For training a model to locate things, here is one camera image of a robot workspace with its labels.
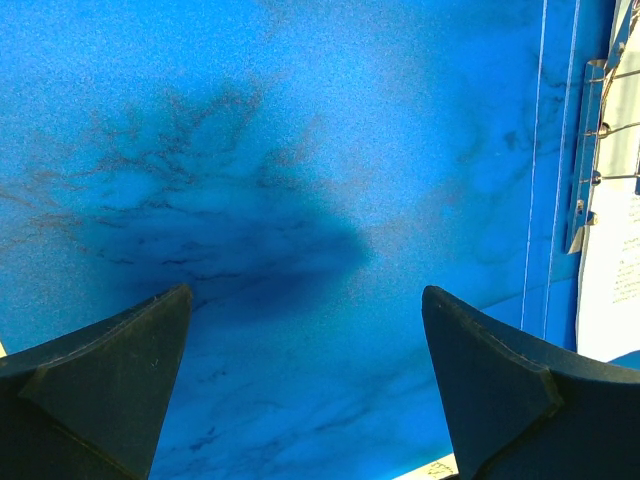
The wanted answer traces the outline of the metal folder clip mechanism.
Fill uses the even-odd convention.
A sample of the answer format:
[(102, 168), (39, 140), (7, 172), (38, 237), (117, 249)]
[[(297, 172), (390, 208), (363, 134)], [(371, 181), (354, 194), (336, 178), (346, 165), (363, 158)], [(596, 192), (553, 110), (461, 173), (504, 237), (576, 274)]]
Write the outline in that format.
[(567, 254), (575, 254), (582, 250), (586, 227), (596, 222), (596, 214), (591, 210), (594, 188), (603, 180), (639, 177), (638, 173), (602, 176), (596, 169), (600, 141), (622, 130), (622, 127), (612, 129), (602, 120), (602, 117), (604, 98), (625, 49), (626, 42), (616, 40), (606, 60), (591, 60), (585, 67), (571, 202), (565, 236)]

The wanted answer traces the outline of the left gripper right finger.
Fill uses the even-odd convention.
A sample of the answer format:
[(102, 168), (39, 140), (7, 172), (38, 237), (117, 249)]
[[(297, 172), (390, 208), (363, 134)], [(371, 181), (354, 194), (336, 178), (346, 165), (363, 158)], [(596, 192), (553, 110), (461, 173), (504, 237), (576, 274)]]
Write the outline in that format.
[(437, 286), (422, 317), (463, 479), (636, 479), (639, 372), (502, 323)]

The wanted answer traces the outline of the blue clip file folder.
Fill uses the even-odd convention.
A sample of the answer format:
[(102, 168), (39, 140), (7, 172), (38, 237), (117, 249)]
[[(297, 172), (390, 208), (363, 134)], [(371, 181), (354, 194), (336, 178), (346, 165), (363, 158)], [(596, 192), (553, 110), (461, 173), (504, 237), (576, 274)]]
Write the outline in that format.
[(586, 64), (613, 1), (5, 1), (1, 340), (193, 292), (155, 479), (446, 455), (437, 285), (573, 348)]

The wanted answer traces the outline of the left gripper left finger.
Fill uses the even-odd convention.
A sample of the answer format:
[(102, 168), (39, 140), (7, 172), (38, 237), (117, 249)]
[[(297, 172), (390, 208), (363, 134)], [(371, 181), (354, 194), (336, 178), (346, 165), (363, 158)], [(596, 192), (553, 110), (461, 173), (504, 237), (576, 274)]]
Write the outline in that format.
[(191, 319), (178, 285), (1, 359), (4, 479), (148, 478)]

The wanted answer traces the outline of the white chinese printed sheet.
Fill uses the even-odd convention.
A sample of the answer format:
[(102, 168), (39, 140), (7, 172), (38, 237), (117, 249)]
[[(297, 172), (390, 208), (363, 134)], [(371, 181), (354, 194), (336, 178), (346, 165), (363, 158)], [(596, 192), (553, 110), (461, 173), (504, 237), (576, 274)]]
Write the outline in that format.
[(394, 478), (394, 480), (458, 480), (459, 469), (455, 455), (450, 453), (412, 471)]

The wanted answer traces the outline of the white printed paper sheet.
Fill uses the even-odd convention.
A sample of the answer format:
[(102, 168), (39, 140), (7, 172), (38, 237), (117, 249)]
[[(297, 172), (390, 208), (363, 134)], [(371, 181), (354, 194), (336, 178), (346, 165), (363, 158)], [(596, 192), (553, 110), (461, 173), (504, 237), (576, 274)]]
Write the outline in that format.
[(578, 353), (602, 362), (639, 349), (639, 4), (616, 7), (576, 323)]

